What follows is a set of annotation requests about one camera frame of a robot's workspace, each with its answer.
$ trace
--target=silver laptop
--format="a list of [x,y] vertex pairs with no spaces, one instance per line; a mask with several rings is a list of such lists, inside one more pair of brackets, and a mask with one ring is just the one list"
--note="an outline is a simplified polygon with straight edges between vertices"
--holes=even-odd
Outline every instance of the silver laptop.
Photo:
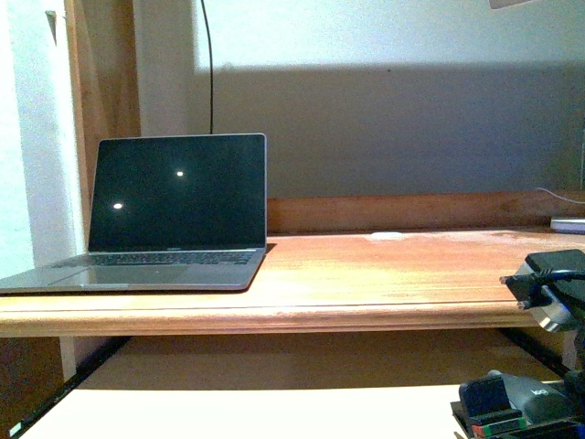
[[266,252],[266,137],[100,142],[87,254],[0,280],[0,294],[245,290]]

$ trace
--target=wooden desk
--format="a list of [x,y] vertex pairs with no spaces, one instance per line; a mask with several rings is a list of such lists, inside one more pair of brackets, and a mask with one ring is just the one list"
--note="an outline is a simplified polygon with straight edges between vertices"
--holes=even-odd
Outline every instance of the wooden desk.
[[585,236],[479,230],[281,236],[269,243],[248,292],[2,297],[0,335],[534,326],[499,277],[514,273],[530,252],[585,249]]

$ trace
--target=laptop keyboard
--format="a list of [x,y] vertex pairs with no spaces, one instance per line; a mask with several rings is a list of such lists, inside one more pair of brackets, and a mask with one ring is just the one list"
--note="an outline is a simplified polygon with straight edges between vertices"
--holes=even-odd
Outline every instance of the laptop keyboard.
[[79,267],[83,265],[174,265],[174,264],[234,264],[248,263],[253,252],[145,252],[116,254],[85,254],[65,262],[52,265],[53,268]]

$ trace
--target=desk surface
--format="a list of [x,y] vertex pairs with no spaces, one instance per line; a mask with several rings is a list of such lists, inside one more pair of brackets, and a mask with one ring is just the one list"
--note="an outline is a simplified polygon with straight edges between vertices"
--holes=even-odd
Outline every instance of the desk surface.
[[24,439],[464,438],[458,386],[305,391],[76,390]]
[[238,294],[0,298],[0,336],[113,336],[526,327],[498,279],[530,252],[578,248],[549,230],[269,238]]

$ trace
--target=black screen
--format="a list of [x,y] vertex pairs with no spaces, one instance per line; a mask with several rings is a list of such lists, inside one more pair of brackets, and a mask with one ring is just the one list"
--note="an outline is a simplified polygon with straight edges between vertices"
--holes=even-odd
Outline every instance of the black screen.
[[263,134],[100,142],[90,251],[266,244]]

